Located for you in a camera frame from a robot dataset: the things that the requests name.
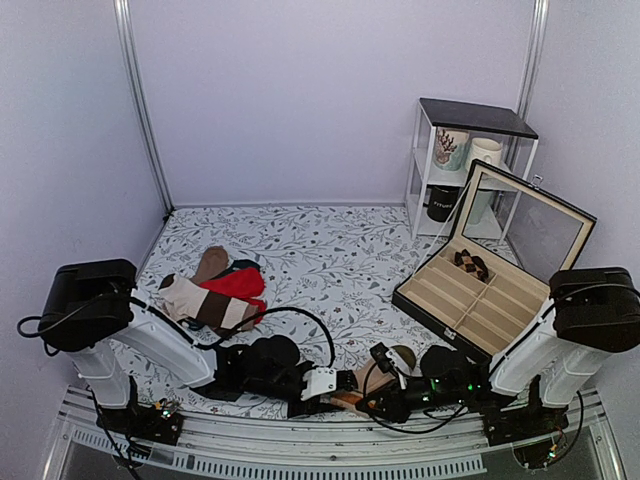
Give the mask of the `brown beige block sock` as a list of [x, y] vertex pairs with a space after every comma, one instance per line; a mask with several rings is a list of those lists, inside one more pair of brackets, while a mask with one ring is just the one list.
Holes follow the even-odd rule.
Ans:
[[259, 312], [257, 305], [215, 293], [191, 280], [170, 274], [159, 287], [163, 311], [176, 322], [193, 319], [216, 333], [229, 333], [231, 329]]

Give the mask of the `brown argyle rolled sock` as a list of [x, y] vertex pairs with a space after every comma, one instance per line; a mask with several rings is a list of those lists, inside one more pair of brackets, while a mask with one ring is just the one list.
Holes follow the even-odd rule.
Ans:
[[482, 258], [471, 255], [466, 249], [454, 253], [453, 263], [482, 282], [486, 282], [489, 278], [489, 270]]

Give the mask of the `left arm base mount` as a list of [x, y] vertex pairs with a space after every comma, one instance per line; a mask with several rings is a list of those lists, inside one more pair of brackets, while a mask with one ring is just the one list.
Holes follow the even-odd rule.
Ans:
[[178, 412], [180, 403], [162, 398], [153, 405], [138, 402], [137, 384], [129, 378], [129, 400], [124, 408], [105, 408], [97, 404], [97, 425], [124, 434], [128, 440], [141, 439], [176, 446], [184, 417]]

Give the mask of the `beige striped ribbed sock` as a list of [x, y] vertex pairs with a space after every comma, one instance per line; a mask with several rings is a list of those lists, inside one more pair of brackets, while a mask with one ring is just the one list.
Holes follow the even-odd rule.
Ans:
[[[405, 365], [404, 372], [412, 374], [416, 366], [414, 352], [403, 345], [394, 345], [392, 349], [402, 359], [402, 364]], [[370, 359], [360, 369], [355, 370], [354, 375], [357, 380], [356, 389], [332, 394], [329, 400], [330, 405], [355, 412], [356, 404], [363, 398], [363, 387], [366, 387], [367, 393], [370, 394], [396, 379], [392, 373], [383, 373], [378, 366], [375, 366], [373, 359]]]

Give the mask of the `black mug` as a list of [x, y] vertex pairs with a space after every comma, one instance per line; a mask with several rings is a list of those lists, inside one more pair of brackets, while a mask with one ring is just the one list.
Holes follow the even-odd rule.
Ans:
[[429, 219], [446, 223], [459, 198], [461, 188], [445, 185], [433, 185], [427, 188], [429, 198], [425, 203]]

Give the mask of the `tan brown sock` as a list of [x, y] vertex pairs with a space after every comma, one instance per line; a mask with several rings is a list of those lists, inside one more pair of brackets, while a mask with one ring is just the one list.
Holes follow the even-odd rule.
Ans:
[[191, 281], [196, 285], [200, 285], [203, 282], [212, 280], [221, 274], [228, 265], [229, 255], [223, 247], [209, 247], [203, 253]]

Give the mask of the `dark green sock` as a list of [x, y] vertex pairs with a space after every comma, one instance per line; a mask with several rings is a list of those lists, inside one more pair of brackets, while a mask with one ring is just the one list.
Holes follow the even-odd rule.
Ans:
[[228, 268], [226, 268], [219, 275], [217, 275], [217, 278], [222, 278], [236, 271], [241, 271], [246, 269], [255, 269], [256, 271], [261, 272], [261, 266], [255, 261], [250, 259], [240, 259], [240, 260], [232, 261]]

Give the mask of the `floral tablecloth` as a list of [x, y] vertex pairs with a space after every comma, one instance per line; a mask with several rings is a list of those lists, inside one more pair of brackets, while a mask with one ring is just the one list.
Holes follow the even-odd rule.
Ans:
[[223, 247], [261, 266], [270, 315], [240, 344], [283, 335], [304, 359], [362, 367], [379, 342], [422, 354], [435, 334], [391, 303], [395, 287], [440, 240], [412, 237], [406, 212], [390, 206], [262, 206], [175, 211], [138, 278], [140, 298], [161, 304], [169, 274], [191, 276], [202, 254]]

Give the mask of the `aluminium front rail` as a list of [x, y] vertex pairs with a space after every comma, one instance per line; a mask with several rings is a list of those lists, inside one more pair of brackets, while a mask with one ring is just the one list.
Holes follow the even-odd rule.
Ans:
[[492, 446], [476, 414], [423, 435], [433, 420], [413, 418], [412, 435], [358, 418], [319, 422], [184, 415], [176, 445], [154, 444], [138, 474], [215, 479], [628, 479], [595, 390], [569, 409], [559, 461], [530, 469], [518, 453], [539, 450], [553, 436]]

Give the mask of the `white frame glass shelf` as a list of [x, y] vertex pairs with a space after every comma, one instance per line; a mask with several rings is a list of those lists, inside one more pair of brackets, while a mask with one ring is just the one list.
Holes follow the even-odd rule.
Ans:
[[418, 100], [412, 136], [405, 204], [412, 237], [446, 235], [454, 214], [437, 200], [458, 194], [467, 182], [471, 163], [481, 160], [507, 173], [507, 146], [530, 146], [525, 178], [538, 147], [539, 135], [508, 108], [453, 100]]

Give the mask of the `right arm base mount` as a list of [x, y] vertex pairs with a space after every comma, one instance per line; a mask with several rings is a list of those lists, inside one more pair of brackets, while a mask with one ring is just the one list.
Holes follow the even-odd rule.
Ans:
[[565, 432], [569, 426], [566, 415], [568, 408], [544, 407], [540, 399], [540, 380], [537, 375], [531, 382], [526, 406], [502, 411], [494, 405], [480, 410], [483, 432], [490, 446], [524, 441], [540, 435], [550, 436], [545, 443], [547, 450], [543, 450], [539, 444], [528, 444], [513, 450], [516, 461], [529, 471], [546, 470], [566, 458], [580, 438], [585, 417], [584, 398], [577, 392], [579, 421], [575, 436], [569, 441]]

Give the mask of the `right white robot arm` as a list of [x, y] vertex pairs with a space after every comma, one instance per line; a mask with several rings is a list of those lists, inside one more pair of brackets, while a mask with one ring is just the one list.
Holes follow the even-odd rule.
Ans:
[[532, 325], [485, 364], [470, 363], [461, 350], [432, 346], [421, 358], [420, 375], [413, 377], [394, 364], [390, 349], [377, 344], [372, 357], [394, 379], [377, 390], [361, 381], [364, 392], [356, 408], [395, 424], [416, 410], [441, 406], [501, 408], [538, 379], [538, 398], [516, 421], [524, 435], [537, 436], [606, 359], [638, 344], [639, 292], [626, 269], [558, 271]]

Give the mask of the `black compartment organizer box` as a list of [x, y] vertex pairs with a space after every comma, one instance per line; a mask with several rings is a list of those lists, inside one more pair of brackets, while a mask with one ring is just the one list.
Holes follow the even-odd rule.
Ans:
[[[478, 190], [494, 197], [477, 225], [467, 219]], [[446, 242], [425, 254], [392, 303], [451, 347], [484, 363], [532, 322], [549, 280], [572, 268], [597, 219], [560, 197], [475, 160]], [[486, 282], [453, 263], [466, 249], [482, 258]]]

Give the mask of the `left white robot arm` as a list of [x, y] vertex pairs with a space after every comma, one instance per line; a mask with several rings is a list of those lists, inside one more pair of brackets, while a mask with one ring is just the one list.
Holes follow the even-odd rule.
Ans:
[[226, 345], [268, 310], [176, 275], [165, 277], [159, 307], [140, 298], [134, 265], [125, 259], [65, 265], [54, 277], [43, 312], [18, 321], [23, 338], [37, 338], [68, 354], [97, 403], [128, 434], [148, 426], [134, 401], [132, 379], [109, 346], [115, 340], [173, 374], [195, 394], [234, 402], [256, 394], [289, 403], [293, 416], [329, 408], [329, 397], [357, 389], [354, 372], [301, 358], [289, 338], [274, 335], [249, 345]]

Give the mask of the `cream white mug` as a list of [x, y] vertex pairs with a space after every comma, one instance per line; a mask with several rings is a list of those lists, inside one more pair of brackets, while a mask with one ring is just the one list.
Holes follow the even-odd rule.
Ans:
[[492, 166], [498, 167], [502, 160], [503, 145], [490, 138], [474, 137], [468, 150], [465, 169], [471, 169], [473, 160], [480, 160]]

